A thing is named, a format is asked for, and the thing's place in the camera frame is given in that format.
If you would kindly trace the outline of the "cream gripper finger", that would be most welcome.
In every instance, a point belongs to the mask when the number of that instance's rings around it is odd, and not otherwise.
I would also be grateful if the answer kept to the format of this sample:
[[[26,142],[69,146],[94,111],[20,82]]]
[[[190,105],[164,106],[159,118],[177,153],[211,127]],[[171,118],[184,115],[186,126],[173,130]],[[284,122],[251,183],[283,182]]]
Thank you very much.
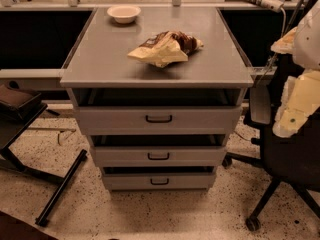
[[[296,134],[306,121],[307,117],[303,112],[291,109],[278,110],[272,131],[280,138],[289,138]]]
[[[291,54],[293,52],[293,43],[297,28],[292,28],[283,37],[274,42],[271,50],[278,54]]]

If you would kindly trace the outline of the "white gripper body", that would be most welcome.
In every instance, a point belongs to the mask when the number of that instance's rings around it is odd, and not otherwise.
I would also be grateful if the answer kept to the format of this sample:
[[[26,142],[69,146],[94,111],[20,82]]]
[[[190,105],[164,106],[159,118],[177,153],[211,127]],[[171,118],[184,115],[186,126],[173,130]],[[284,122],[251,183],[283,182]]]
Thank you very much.
[[[320,72],[305,70],[299,77],[287,80],[289,97],[285,109],[311,116],[320,107]]]

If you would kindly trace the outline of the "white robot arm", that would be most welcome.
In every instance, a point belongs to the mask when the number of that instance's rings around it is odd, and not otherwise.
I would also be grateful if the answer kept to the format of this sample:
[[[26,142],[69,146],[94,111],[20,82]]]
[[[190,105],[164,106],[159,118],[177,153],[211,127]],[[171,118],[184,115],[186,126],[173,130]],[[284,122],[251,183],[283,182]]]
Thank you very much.
[[[289,138],[320,107],[320,1],[271,50],[291,54],[293,62],[304,69],[298,77],[289,76],[285,81],[272,128],[276,136]]]

